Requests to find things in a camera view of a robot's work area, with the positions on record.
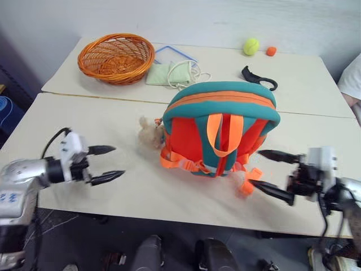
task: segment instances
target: wicker basket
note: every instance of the wicker basket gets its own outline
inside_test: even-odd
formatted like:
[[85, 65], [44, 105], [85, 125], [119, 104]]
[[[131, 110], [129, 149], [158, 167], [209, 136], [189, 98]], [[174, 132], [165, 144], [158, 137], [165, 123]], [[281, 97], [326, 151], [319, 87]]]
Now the wicker basket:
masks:
[[149, 41], [119, 33], [88, 44], [78, 56], [78, 65], [85, 75], [114, 85], [130, 85], [142, 79], [154, 57]]

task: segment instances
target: table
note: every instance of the table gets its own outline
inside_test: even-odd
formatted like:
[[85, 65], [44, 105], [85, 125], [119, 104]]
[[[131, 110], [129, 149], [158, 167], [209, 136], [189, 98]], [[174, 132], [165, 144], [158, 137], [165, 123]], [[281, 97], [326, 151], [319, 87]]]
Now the table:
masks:
[[[44, 85], [43, 91], [157, 103], [169, 103], [178, 92], [145, 85], [144, 78], [134, 85], [113, 86], [85, 76], [78, 68], [77, 57], [91, 41], [88, 38], [79, 40], [59, 70]], [[160, 48], [164, 45], [155, 43], [154, 46]], [[212, 74], [212, 81], [243, 81], [239, 76], [246, 65], [251, 72], [274, 79], [279, 84], [274, 91], [279, 112], [355, 117], [318, 56], [277, 53], [269, 57], [264, 52], [245, 56], [235, 49], [176, 47], [196, 58], [202, 71]]]
[[[206, 178], [162, 168], [159, 152], [139, 145], [137, 133], [140, 116], [160, 117], [165, 108], [165, 104], [39, 94], [1, 149], [0, 167], [19, 158], [38, 158], [52, 135], [70, 126], [85, 136], [89, 145], [117, 147], [106, 155], [90, 157], [93, 174], [114, 169], [125, 169], [126, 173], [95, 187], [84, 183], [53, 185], [41, 191], [40, 207], [278, 233], [321, 233], [323, 221], [318, 206], [303, 197], [297, 197], [294, 207], [257, 190], [242, 199], [235, 195], [235, 175]], [[355, 119], [280, 115], [280, 125], [268, 135], [262, 148], [298, 154], [306, 153], [309, 147], [331, 145], [338, 155], [340, 176], [360, 178], [361, 129]], [[55, 142], [48, 154], [57, 154], [57, 148]], [[292, 165], [257, 154], [248, 168], [254, 166], [263, 170], [263, 180], [280, 187], [285, 187], [286, 176], [293, 169]], [[337, 234], [339, 219], [339, 213], [329, 217], [328, 236]], [[350, 236], [347, 227], [342, 235]]]

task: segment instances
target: yellow tennis ball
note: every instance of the yellow tennis ball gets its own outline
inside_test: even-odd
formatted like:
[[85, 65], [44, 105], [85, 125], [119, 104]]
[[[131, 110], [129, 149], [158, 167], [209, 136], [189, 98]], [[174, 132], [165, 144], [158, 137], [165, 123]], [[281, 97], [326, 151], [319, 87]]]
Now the yellow tennis ball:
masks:
[[249, 38], [243, 46], [243, 52], [246, 55], [254, 55], [259, 48], [259, 42], [255, 38]]

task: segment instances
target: floor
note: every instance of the floor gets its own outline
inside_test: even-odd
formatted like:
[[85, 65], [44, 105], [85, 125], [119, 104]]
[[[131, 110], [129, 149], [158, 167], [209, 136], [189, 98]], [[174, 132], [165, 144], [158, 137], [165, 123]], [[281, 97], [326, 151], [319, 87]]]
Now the floor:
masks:
[[[197, 240], [213, 237], [232, 251], [242, 271], [260, 270], [259, 259], [272, 260], [280, 271], [307, 271], [307, 248], [315, 238], [259, 239], [254, 231], [180, 222], [110, 217], [105, 224], [76, 213], [41, 210], [43, 243], [39, 258], [42, 271], [62, 271], [77, 263], [80, 271], [101, 271], [106, 251], [124, 252], [127, 261], [110, 271], [129, 270], [137, 246], [152, 234], [162, 236], [164, 270], [193, 270], [193, 250]], [[21, 269], [28, 271], [33, 259], [32, 229], [28, 234], [27, 259]]]

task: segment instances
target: white wall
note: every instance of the white wall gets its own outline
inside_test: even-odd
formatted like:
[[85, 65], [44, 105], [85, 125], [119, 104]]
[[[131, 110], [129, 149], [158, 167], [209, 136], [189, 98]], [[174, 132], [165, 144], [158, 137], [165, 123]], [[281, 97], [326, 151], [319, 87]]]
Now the white wall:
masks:
[[320, 55], [337, 80], [360, 53], [360, 13], [360, 0], [0, 0], [0, 61], [39, 91], [81, 36], [230, 48], [252, 36]]

